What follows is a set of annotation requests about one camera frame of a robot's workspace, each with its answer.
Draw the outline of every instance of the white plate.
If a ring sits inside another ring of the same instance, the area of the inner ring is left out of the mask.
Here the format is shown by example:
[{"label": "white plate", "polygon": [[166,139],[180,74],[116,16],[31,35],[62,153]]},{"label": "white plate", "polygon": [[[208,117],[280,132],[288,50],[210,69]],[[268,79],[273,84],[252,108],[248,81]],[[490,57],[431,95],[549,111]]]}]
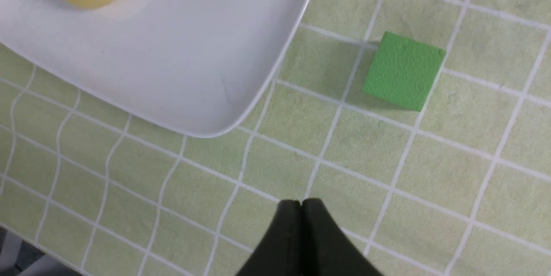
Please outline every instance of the white plate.
[{"label": "white plate", "polygon": [[0,0],[0,41],[63,80],[173,131],[221,135],[268,85],[308,0]]}]

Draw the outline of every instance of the table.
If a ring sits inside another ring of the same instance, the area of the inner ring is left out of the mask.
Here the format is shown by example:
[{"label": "table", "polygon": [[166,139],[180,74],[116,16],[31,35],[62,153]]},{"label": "table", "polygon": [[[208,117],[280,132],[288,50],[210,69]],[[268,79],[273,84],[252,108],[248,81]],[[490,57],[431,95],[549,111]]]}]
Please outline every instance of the table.
[{"label": "table", "polygon": [[[0,48],[0,225],[84,275],[232,275],[320,197],[397,275],[551,276],[551,3],[311,0],[226,135],[172,133]],[[384,31],[448,51],[421,113],[361,92]]]}]

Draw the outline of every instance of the green sponge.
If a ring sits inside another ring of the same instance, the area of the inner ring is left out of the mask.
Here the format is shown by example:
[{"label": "green sponge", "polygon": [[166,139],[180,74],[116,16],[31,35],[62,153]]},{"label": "green sponge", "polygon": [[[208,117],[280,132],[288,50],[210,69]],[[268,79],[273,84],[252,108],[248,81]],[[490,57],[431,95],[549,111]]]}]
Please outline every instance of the green sponge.
[{"label": "green sponge", "polygon": [[362,91],[421,111],[446,51],[386,31]]}]

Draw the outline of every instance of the green block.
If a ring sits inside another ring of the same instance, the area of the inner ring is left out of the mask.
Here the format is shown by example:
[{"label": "green block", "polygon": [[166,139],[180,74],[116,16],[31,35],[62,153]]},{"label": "green block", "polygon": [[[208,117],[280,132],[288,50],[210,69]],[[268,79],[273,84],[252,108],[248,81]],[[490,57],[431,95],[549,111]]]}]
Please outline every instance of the green block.
[{"label": "green block", "polygon": [[421,111],[446,51],[386,31],[362,91]]}]

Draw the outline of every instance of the tiled surface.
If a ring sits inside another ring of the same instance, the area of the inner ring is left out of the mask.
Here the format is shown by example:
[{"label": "tiled surface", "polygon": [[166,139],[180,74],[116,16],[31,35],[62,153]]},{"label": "tiled surface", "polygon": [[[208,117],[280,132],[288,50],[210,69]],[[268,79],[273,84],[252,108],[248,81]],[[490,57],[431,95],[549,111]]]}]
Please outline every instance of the tiled surface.
[{"label": "tiled surface", "polygon": [[[312,0],[273,91],[209,140],[0,46],[0,225],[86,276],[229,276],[307,195],[385,275],[549,276],[551,6],[463,1]],[[387,30],[451,47],[421,113],[361,92]]]}]

